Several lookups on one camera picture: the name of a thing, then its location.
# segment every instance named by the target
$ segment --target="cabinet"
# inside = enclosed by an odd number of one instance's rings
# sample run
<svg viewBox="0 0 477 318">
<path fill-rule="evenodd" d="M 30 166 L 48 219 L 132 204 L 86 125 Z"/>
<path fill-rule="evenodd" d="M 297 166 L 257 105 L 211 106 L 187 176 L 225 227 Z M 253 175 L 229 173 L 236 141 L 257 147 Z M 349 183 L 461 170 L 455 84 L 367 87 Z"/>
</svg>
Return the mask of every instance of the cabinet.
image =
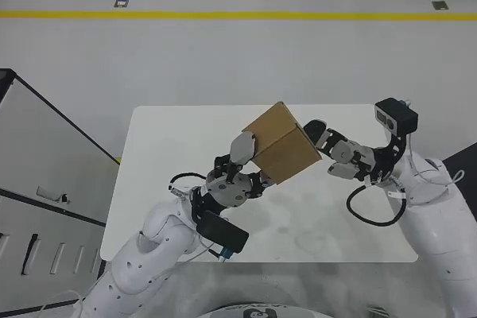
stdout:
<svg viewBox="0 0 477 318">
<path fill-rule="evenodd" d="M 117 174 L 109 153 L 0 69 L 0 312 L 91 286 Z"/>
</svg>

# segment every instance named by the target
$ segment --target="yellow line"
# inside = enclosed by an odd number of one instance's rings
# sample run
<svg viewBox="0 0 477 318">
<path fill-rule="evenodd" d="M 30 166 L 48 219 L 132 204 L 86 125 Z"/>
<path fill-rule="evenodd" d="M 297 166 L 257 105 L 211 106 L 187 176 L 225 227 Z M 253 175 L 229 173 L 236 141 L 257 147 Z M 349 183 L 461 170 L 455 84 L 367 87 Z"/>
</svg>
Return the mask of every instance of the yellow line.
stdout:
<svg viewBox="0 0 477 318">
<path fill-rule="evenodd" d="M 477 21 L 477 14 L 450 12 L 287 12 L 287 11 L 0 11 L 12 19 L 98 19 L 98 20 L 302 20 L 302 21 Z"/>
</svg>

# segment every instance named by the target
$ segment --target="white table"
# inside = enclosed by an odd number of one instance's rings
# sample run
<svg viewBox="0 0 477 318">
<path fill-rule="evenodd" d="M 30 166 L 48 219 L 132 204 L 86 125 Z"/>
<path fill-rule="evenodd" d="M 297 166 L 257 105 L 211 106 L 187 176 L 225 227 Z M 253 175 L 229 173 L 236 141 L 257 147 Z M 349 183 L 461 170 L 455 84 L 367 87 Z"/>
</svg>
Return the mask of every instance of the white table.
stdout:
<svg viewBox="0 0 477 318">
<path fill-rule="evenodd" d="M 111 201 L 101 257 L 111 260 L 161 200 L 173 200 L 169 180 L 178 173 L 206 175 L 214 157 L 227 154 L 242 129 L 270 106 L 139 107 L 133 113 Z M 314 118 L 363 145 L 387 144 L 372 105 L 288 105 L 303 126 Z M 348 195 L 360 183 L 327 174 L 324 157 L 264 196 L 223 214 L 250 233 L 230 262 L 414 262 L 417 255 L 398 225 L 373 227 L 351 215 Z M 243 172 L 258 171 L 249 163 Z M 354 198 L 356 211 L 392 219 L 385 194 L 369 188 Z M 214 262 L 206 253 L 195 262 Z"/>
</svg>

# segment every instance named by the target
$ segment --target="cardboard box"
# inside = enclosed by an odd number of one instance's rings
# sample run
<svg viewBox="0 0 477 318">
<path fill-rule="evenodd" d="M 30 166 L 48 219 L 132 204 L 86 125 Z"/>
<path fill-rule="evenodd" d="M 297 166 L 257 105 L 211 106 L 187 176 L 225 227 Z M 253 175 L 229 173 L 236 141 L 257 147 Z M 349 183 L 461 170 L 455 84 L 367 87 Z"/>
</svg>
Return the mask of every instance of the cardboard box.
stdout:
<svg viewBox="0 0 477 318">
<path fill-rule="evenodd" d="M 276 184 L 288 180 L 321 159 L 297 120 L 278 102 L 243 131 L 256 137 L 253 162 Z"/>
</svg>

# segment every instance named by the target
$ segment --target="black wire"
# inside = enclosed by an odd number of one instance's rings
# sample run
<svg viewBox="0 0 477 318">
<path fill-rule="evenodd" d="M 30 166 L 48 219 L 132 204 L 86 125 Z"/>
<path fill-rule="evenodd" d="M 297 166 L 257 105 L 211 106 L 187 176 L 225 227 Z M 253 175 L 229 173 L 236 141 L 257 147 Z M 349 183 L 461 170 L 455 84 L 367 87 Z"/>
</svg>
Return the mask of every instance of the black wire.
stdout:
<svg viewBox="0 0 477 318">
<path fill-rule="evenodd" d="M 173 182 L 175 182 L 175 181 L 177 181 L 180 178 L 183 178 L 185 176 L 196 176 L 196 177 L 198 177 L 200 179 L 203 179 L 203 180 L 207 179 L 205 176 L 202 176 L 199 173 L 179 173 L 170 180 L 170 182 L 169 182 L 170 185 L 168 186 L 168 190 L 171 190 L 173 188 L 172 185 L 171 185 L 171 184 L 173 184 Z"/>
<path fill-rule="evenodd" d="M 396 216 L 394 216 L 394 218 L 388 222 L 375 222 L 375 221 L 371 221 L 370 219 L 366 219 L 364 217 L 362 217 L 361 215 L 358 215 L 355 211 L 353 211 L 353 209 L 351 208 L 351 200 L 356 196 L 358 195 L 360 192 L 364 191 L 366 189 L 366 186 L 363 185 L 363 186 L 360 186 L 358 188 L 356 188 L 349 196 L 348 196 L 348 199 L 347 199 L 347 208 L 348 208 L 348 211 L 354 216 L 356 217 L 357 219 L 360 219 L 361 221 L 367 223 L 367 224 L 370 224 L 370 225 L 374 225 L 376 227 L 388 227 L 392 224 L 395 224 L 402 216 L 403 214 L 405 214 L 405 209 L 406 209 L 406 199 L 403 199 L 402 202 L 401 202 L 401 208 L 399 209 L 399 212 L 396 214 Z M 402 193 L 405 193 L 405 189 L 401 189 L 400 192 Z"/>
</svg>

